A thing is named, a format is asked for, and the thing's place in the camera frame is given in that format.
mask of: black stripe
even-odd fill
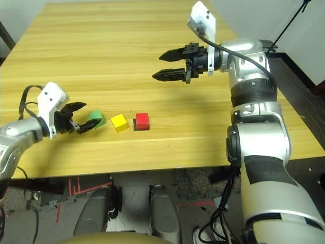
[[[281,218],[281,214],[279,214],[279,213],[264,213],[262,215],[256,215],[256,216],[250,218],[247,221],[247,225],[248,226],[253,225],[254,222],[261,221],[261,220],[282,220],[282,218]],[[317,229],[323,230],[322,227],[317,222],[315,222],[311,219],[308,219],[308,218],[305,218],[305,221],[306,221],[307,225],[310,225]]]
[[[308,218],[305,218],[305,221],[306,221],[306,224],[307,225],[310,225],[310,226],[313,226],[317,229],[320,229],[320,230],[323,230],[322,227],[315,221],[311,220],[311,219],[308,219]]]

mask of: floor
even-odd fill
[[[322,147],[325,148],[325,111],[323,110],[325,102],[311,94],[282,59],[272,58],[270,59],[270,65],[280,90],[293,105]],[[325,217],[325,206],[323,204],[325,202],[325,193],[320,190],[321,187],[317,183],[320,172],[325,172],[324,161],[325,158],[294,160],[290,161],[288,170],[308,190],[318,210]],[[209,169],[199,171],[202,174],[196,173],[198,169],[187,169],[186,173],[190,175],[190,181],[201,182],[200,184],[202,185],[206,184],[207,175],[211,171]],[[139,232],[149,232],[149,206],[146,202],[139,204],[141,201],[147,201],[149,185],[161,184],[167,187],[167,191],[178,209],[183,243],[192,243],[191,233],[193,228],[206,223],[213,211],[211,196],[206,194],[207,190],[203,190],[202,193],[196,193],[197,199],[194,199],[194,197],[186,198],[184,194],[179,194],[179,186],[177,185],[177,178],[173,170],[117,173],[112,176],[114,184],[124,188],[123,197],[126,201],[122,207],[124,211],[122,211],[119,218],[108,223],[108,231],[116,230],[117,226],[121,225],[118,224],[120,222],[123,223],[122,225],[124,225],[125,230],[130,230],[133,226],[133,229]],[[221,185],[215,186],[214,190],[219,192],[221,188]],[[12,189],[10,196],[7,203],[9,205],[13,198],[22,197],[22,192],[15,192]],[[71,237],[76,220],[88,197],[86,195],[83,198],[77,199],[76,202],[72,201],[63,205],[58,223],[56,222],[56,209],[41,211],[37,243],[55,243]],[[138,204],[130,204],[136,198],[139,199],[137,201]],[[229,211],[226,214],[226,218],[233,232],[239,235],[244,226],[239,185],[235,187],[233,195],[229,200]],[[18,210],[8,214],[2,243],[31,243],[35,224],[35,214],[32,211]]]

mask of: white sneaker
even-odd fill
[[[193,243],[194,244],[204,244],[203,242],[200,241],[199,239],[199,231],[201,228],[195,228],[193,231]],[[206,230],[204,230],[201,234],[201,239],[206,240],[206,241],[211,241],[211,238],[209,237],[208,233]]]

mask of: white wall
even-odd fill
[[[211,0],[239,37],[275,40],[302,0]],[[286,45],[278,43],[285,51]]]
[[[0,0],[0,21],[11,37],[17,42],[34,17],[42,8],[45,0]],[[0,41],[0,56],[6,57],[9,49]]]
[[[303,0],[211,0],[239,37],[275,41]],[[325,1],[311,1],[281,37],[286,52],[317,85],[325,80]]]
[[[325,1],[313,0],[283,35],[286,53],[318,85],[325,80]]]

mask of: black cable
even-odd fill
[[[29,90],[33,87],[37,87],[40,90],[43,89],[43,87],[41,85],[29,85],[28,87],[25,88],[24,92],[22,93],[21,100],[19,103],[19,108],[18,108],[19,118],[18,118],[18,120],[24,119],[24,109],[26,108],[27,95],[28,95]]]
[[[230,231],[230,234],[236,239],[236,241],[241,244],[242,242],[236,237],[236,235],[232,232],[232,230],[230,229],[229,225],[228,225],[228,222],[227,222],[227,219],[225,218],[224,216],[224,213],[222,213],[222,216],[223,216],[223,220],[224,220],[224,223],[226,225],[226,227],[228,228],[228,230]]]
[[[32,116],[34,118],[37,118],[36,114],[34,114],[31,110],[29,110],[27,108],[28,104],[36,104],[36,105],[38,105],[38,103],[36,103],[36,102],[28,102],[28,103],[25,104],[25,110],[27,111],[27,113],[29,113],[30,116]]]
[[[232,188],[234,186],[234,182],[235,182],[235,175],[236,175],[237,171],[239,170],[238,167],[236,167],[236,166],[232,166],[232,167],[233,167],[233,172],[232,172],[230,178],[227,180],[226,185],[223,188],[223,191],[222,191],[222,194],[221,194],[221,201],[220,201],[220,204],[219,204],[218,208],[211,215],[209,222],[207,224],[205,224],[199,231],[199,240],[202,243],[207,243],[207,244],[229,244],[229,242],[228,242],[228,239],[229,239],[228,233],[227,233],[227,231],[225,229],[225,226],[224,226],[224,223],[223,223],[223,212],[227,211],[227,209],[225,208],[225,205],[227,204],[227,202],[229,200],[229,197],[230,197],[230,194],[231,194]],[[223,236],[220,233],[216,232],[214,230],[214,228],[213,228],[213,224],[217,220],[220,221],[222,231],[223,231]],[[215,235],[217,235],[221,240],[216,240],[216,241],[203,240],[201,235],[202,235],[203,231],[208,227],[210,227],[211,231]]]
[[[33,242],[33,244],[35,244],[37,235],[39,233],[40,215],[39,215],[39,212],[37,211],[37,209],[34,207],[33,207],[33,211],[35,212],[35,215],[36,215],[36,229],[35,229],[35,234],[34,234],[32,242]]]
[[[256,67],[258,67],[261,71],[263,71],[263,73],[266,74],[266,76],[267,76],[267,77],[269,78],[269,80],[272,82],[273,89],[274,89],[275,93],[277,94],[278,89],[277,89],[277,85],[276,85],[275,79],[273,78],[273,75],[272,75],[272,74],[271,74],[271,73],[270,73],[266,68],[264,68],[262,65],[260,65],[258,62],[256,62],[255,60],[253,60],[253,59],[251,59],[251,58],[249,58],[249,57],[247,57],[247,56],[245,56],[245,55],[243,55],[243,54],[241,54],[241,53],[238,53],[238,52],[232,51],[232,50],[230,50],[230,49],[228,49],[228,48],[222,47],[222,46],[220,46],[220,45],[218,45],[218,44],[216,44],[216,43],[214,43],[214,42],[209,41],[208,39],[206,39],[206,38],[204,37],[203,34],[199,34],[198,37],[199,37],[202,41],[204,41],[205,43],[209,44],[210,46],[212,46],[212,47],[214,47],[214,48],[216,48],[216,49],[219,49],[219,50],[221,50],[221,51],[224,51],[224,52],[226,52],[226,53],[228,53],[228,54],[230,54],[230,55],[233,55],[233,56],[236,56],[236,57],[238,57],[238,58],[241,58],[241,59],[243,59],[243,60],[245,60],[245,61],[248,61],[248,62],[252,63],[253,65],[255,65]]]
[[[5,225],[6,225],[6,215],[3,206],[1,207],[0,225],[1,225],[0,226],[0,241],[1,241],[5,234]]]
[[[271,49],[275,46],[275,44],[279,41],[279,39],[282,37],[282,35],[285,33],[285,31],[289,28],[289,26],[291,25],[291,23],[294,21],[294,19],[297,17],[297,15],[300,13],[300,11],[302,10],[302,13],[305,11],[308,3],[311,0],[304,0],[303,4],[300,6],[300,8],[298,9],[298,11],[295,13],[295,15],[292,17],[292,19],[289,21],[289,23],[286,25],[286,27],[283,29],[283,31],[281,32],[281,34],[278,36],[278,38],[275,40],[275,42],[272,44],[271,47],[269,47],[268,51],[266,53],[269,53],[271,51]]]
[[[24,197],[26,199],[26,189],[27,189],[28,175],[27,175],[26,171],[23,168],[21,168],[19,166],[17,166],[17,168],[20,169],[23,172],[23,174],[25,175],[26,182],[25,182],[25,188],[24,188]],[[27,200],[26,208],[27,209],[31,208],[34,211],[35,215],[36,215],[36,227],[35,227],[35,233],[34,233],[34,237],[33,237],[33,241],[32,241],[33,244],[35,244],[37,235],[39,233],[40,216],[39,216],[39,212],[37,211],[37,209],[30,205],[30,202],[31,202],[31,199]]]
[[[27,176],[26,171],[23,168],[20,168],[19,166],[17,166],[17,169],[20,169],[23,172],[23,174],[25,175],[26,181],[25,181],[25,188],[24,188],[24,197],[26,198],[26,189],[27,189],[28,176]]]

